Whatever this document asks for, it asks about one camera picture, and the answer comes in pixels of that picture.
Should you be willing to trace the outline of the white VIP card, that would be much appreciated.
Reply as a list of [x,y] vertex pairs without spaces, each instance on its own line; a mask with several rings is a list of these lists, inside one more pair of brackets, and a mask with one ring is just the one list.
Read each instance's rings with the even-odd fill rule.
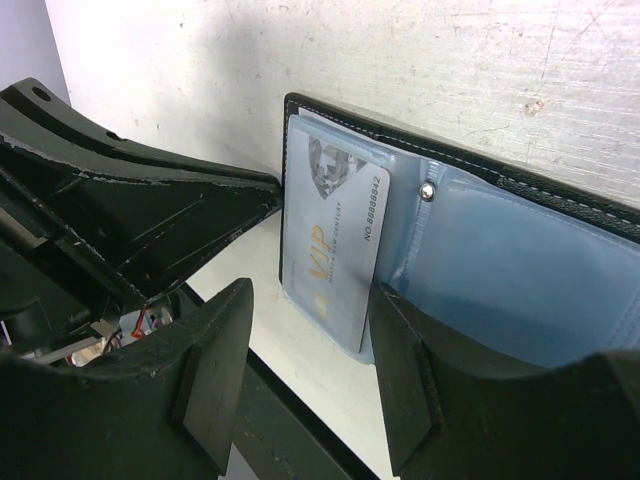
[[309,133],[288,138],[283,288],[343,350],[361,351],[390,176]]

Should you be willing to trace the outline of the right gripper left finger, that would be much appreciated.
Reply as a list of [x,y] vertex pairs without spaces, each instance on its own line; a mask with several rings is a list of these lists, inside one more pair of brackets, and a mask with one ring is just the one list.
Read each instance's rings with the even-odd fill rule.
[[254,289],[232,282],[196,310],[83,367],[1,358],[5,479],[225,475]]

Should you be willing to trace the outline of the black leather card holder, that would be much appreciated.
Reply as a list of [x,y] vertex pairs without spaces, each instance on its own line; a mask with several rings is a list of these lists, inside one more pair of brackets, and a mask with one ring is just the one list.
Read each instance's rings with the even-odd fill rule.
[[[389,173],[366,310],[383,282],[473,340],[543,367],[638,348],[636,209],[300,93],[284,100],[282,287],[294,130]],[[360,353],[345,352],[372,361],[366,312]]]

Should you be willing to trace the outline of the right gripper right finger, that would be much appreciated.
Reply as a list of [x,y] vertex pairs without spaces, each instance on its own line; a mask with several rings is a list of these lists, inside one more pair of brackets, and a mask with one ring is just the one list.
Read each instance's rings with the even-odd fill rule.
[[403,479],[635,479],[639,354],[545,369],[371,287],[371,342],[391,467]]

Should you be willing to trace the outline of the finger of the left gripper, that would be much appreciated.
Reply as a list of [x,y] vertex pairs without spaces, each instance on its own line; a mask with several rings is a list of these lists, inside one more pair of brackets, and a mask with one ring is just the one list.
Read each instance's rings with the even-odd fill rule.
[[90,177],[1,138],[5,209],[33,234],[36,267],[84,305],[141,305],[184,283],[280,207],[280,196],[206,182]]
[[1,91],[9,136],[20,148],[90,177],[146,183],[206,182],[281,195],[272,175],[152,148],[123,139],[56,97],[41,82],[26,78]]

